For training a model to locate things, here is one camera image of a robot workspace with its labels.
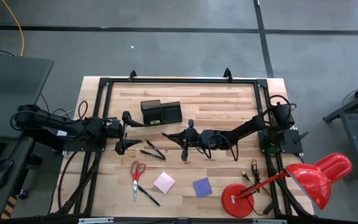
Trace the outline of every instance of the gray floor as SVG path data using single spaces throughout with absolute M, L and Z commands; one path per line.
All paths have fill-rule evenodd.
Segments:
M 257 28 L 251 0 L 8 3 L 22 24 Z M 268 29 L 358 30 L 358 0 L 260 0 L 260 6 Z M 0 24 L 12 24 L 1 3 Z M 25 39 L 26 57 L 55 61 L 44 88 L 50 108 L 74 108 L 84 75 L 128 75 L 134 69 L 139 75 L 218 77 L 230 67 L 236 77 L 266 77 L 258 34 L 25 32 Z M 310 132 L 303 140 L 305 161 L 343 152 L 356 164 L 341 122 L 328 125 L 321 118 L 358 88 L 358 36 L 268 35 L 267 42 L 274 75 L 285 79 L 290 101 L 298 105 L 296 125 Z M 18 54 L 20 44 L 18 31 L 0 31 L 0 49 Z M 27 178 L 30 197 L 17 204 L 14 217 L 49 208 L 61 159 L 37 150 L 48 159 Z M 358 221 L 358 181 L 336 183 L 329 204 L 316 214 Z

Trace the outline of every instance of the desk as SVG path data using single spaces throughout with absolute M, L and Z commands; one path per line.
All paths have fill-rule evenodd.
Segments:
M 0 142 L 6 144 L 0 160 L 5 159 L 16 146 L 21 132 L 13 130 L 9 119 L 17 107 L 36 104 L 52 68 L 51 60 L 25 57 L 0 57 Z M 25 164 L 32 152 L 33 140 L 23 138 L 13 156 L 14 166 L 7 184 L 0 189 L 0 216 L 15 188 L 20 190 L 27 174 Z
M 100 77 L 84 77 L 79 102 L 86 100 L 89 108 L 93 108 Z M 283 79 L 268 79 L 270 95 L 286 96 Z M 230 151 L 212 151 L 212 159 L 196 149 L 189 150 L 187 162 L 182 162 L 181 149 L 174 142 L 164 138 L 160 133 L 179 133 L 187 128 L 189 119 L 195 121 L 195 128 L 200 133 L 203 129 L 229 130 L 244 123 L 257 114 L 254 88 L 247 84 L 205 84 L 205 83 L 115 83 L 108 117 L 121 117 L 122 112 L 131 112 L 132 119 L 142 121 L 140 102 L 160 99 L 161 103 L 180 101 L 183 114 L 181 124 L 169 124 L 147 128 L 129 128 L 128 138 L 148 139 L 166 155 L 166 161 L 145 156 L 140 149 L 151 150 L 147 143 L 142 142 L 128 149 L 123 156 L 114 151 L 115 141 L 109 140 L 106 151 L 102 153 L 98 180 L 94 193 L 92 216 L 108 217 L 208 217 L 231 218 L 221 206 L 223 189 L 233 183 L 245 183 L 240 172 L 246 171 L 252 177 L 250 167 L 253 159 L 257 160 L 262 180 L 267 178 L 265 157 L 259 150 L 256 134 L 252 134 L 239 142 L 239 160 L 234 162 Z M 102 101 L 99 116 L 104 108 Z M 92 115 L 88 110 L 86 116 Z M 79 152 L 68 166 L 62 185 L 62 202 L 64 203 L 78 185 L 84 153 Z M 299 158 L 283 154 L 284 165 L 297 163 Z M 62 169 L 68 157 L 63 160 Z M 134 160 L 146 163 L 147 170 L 139 180 L 148 193 L 153 196 L 161 207 L 156 206 L 144 194 L 138 192 L 137 201 L 132 201 L 132 176 L 129 168 Z M 164 195 L 153 182 L 166 172 L 176 180 L 168 194 Z M 205 198 L 197 198 L 193 182 L 208 177 L 213 194 Z M 298 188 L 296 183 L 287 179 L 288 188 L 304 206 L 313 213 L 309 198 Z M 280 208 L 284 212 L 282 193 L 277 190 Z M 271 202 L 263 191 L 255 194 L 255 209 L 262 213 Z M 57 193 L 53 199 L 52 211 L 57 210 Z M 252 212 L 250 217 L 259 217 Z M 273 217 L 270 212 L 266 217 Z

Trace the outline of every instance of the red desk lamp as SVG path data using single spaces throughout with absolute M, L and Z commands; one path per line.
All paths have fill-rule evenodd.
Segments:
M 254 207 L 253 193 L 261 186 L 284 177 L 292 177 L 300 188 L 320 209 L 328 203 L 331 184 L 352 171 L 352 162 L 345 155 L 332 153 L 314 165 L 292 164 L 279 174 L 260 184 L 246 188 L 242 184 L 231 184 L 222 193 L 222 205 L 225 211 L 236 217 L 248 216 Z

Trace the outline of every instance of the red lamp shade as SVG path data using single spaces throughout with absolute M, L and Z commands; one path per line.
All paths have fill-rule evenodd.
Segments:
M 314 165 L 292 164 L 285 167 L 288 174 L 323 209 L 331 196 L 331 184 L 352 171 L 352 162 L 345 155 L 332 153 Z

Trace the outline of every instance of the wooden tabletop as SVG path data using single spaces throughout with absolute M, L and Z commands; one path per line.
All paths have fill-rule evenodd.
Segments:
M 86 116 L 93 113 L 94 101 L 100 77 L 84 77 L 78 102 L 86 100 L 89 109 Z M 270 95 L 287 96 L 284 81 L 281 78 L 269 78 Z M 195 122 L 195 128 L 200 133 L 204 129 L 230 130 L 257 114 L 255 93 L 249 84 L 205 84 L 205 83 L 116 83 L 112 88 L 109 117 L 122 116 L 125 110 L 130 111 L 132 119 L 143 122 L 140 102 L 161 100 L 161 103 L 180 101 L 183 122 L 147 128 L 129 128 L 129 139 L 150 140 L 167 157 L 161 161 L 140 153 L 145 149 L 152 153 L 152 148 L 143 141 L 128 149 L 123 156 L 114 151 L 114 140 L 109 140 L 106 151 L 102 153 L 99 166 L 98 180 L 94 193 L 92 216 L 109 217 L 205 217 L 231 218 L 222 208 L 221 194 L 229 184 L 246 184 L 241 177 L 245 171 L 251 178 L 251 161 L 258 163 L 260 177 L 267 179 L 266 162 L 259 149 L 257 134 L 251 134 L 239 141 L 239 160 L 234 162 L 230 151 L 212 151 L 212 159 L 207 159 L 196 149 L 189 150 L 188 161 L 181 161 L 181 148 L 174 142 L 163 137 L 160 133 L 179 133 L 187 128 L 189 119 Z M 102 100 L 99 116 L 104 108 Z M 79 152 L 68 166 L 63 178 L 62 203 L 64 203 L 78 185 L 84 153 Z M 300 160 L 291 154 L 282 154 L 284 165 L 299 163 Z M 68 156 L 63 160 L 62 170 Z M 139 185 L 153 196 L 161 207 L 156 206 L 142 192 L 138 191 L 136 203 L 132 199 L 132 176 L 129 168 L 134 160 L 147 165 L 147 170 L 141 175 Z M 167 194 L 162 193 L 153 185 L 157 177 L 166 172 L 175 179 L 175 184 Z M 213 193 L 204 198 L 197 198 L 193 182 L 208 178 Z M 313 207 L 309 198 L 299 189 L 293 180 L 287 178 L 288 188 L 296 199 L 310 212 Z M 277 186 L 280 209 L 285 213 L 281 190 Z M 83 197 L 85 207 L 88 188 Z M 254 194 L 255 210 L 262 213 L 271 203 L 271 198 L 263 190 Z M 57 192 L 53 198 L 52 212 L 57 210 Z M 248 218 L 260 218 L 252 212 Z M 273 217 L 273 212 L 264 217 Z

